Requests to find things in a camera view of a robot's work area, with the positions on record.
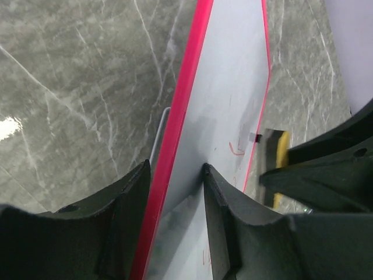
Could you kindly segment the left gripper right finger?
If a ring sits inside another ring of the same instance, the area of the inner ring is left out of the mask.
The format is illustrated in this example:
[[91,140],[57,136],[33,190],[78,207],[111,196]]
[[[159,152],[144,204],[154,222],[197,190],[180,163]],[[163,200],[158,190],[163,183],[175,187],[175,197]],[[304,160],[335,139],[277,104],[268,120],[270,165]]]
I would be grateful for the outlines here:
[[203,190],[214,279],[372,278],[372,215],[282,215],[210,164]]

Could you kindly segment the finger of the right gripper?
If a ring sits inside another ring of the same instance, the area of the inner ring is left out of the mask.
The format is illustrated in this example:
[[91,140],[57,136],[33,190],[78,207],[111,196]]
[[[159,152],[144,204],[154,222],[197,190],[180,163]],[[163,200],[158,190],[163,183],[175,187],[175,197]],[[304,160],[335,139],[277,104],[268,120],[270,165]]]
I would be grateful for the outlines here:
[[318,212],[372,212],[372,154],[267,171],[259,182]]
[[372,137],[372,101],[338,127],[288,150],[295,165],[354,147]]

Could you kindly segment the red framed whiteboard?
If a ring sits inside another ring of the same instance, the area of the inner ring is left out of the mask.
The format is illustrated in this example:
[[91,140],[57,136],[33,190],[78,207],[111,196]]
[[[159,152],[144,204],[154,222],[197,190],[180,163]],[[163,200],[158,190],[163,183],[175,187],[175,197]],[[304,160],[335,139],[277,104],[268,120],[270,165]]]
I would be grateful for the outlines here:
[[265,1],[198,1],[131,279],[211,279],[203,165],[244,191],[268,91]]

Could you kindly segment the yellow whiteboard eraser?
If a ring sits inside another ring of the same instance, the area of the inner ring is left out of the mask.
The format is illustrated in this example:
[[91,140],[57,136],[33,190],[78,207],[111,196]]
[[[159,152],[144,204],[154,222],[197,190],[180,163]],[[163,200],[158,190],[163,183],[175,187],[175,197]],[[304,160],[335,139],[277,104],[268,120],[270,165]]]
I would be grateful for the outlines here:
[[288,165],[288,149],[290,143],[290,133],[288,131],[266,128],[260,141],[260,176],[261,201],[269,208],[279,206],[281,193],[275,193],[264,184],[264,174],[274,169],[279,169]]

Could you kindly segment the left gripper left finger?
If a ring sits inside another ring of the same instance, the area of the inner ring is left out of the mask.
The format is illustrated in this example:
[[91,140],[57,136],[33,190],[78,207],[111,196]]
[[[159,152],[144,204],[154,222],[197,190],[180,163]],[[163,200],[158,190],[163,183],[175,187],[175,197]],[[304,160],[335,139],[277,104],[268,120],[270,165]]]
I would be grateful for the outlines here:
[[1,205],[2,279],[128,279],[150,190],[150,163],[57,212]]

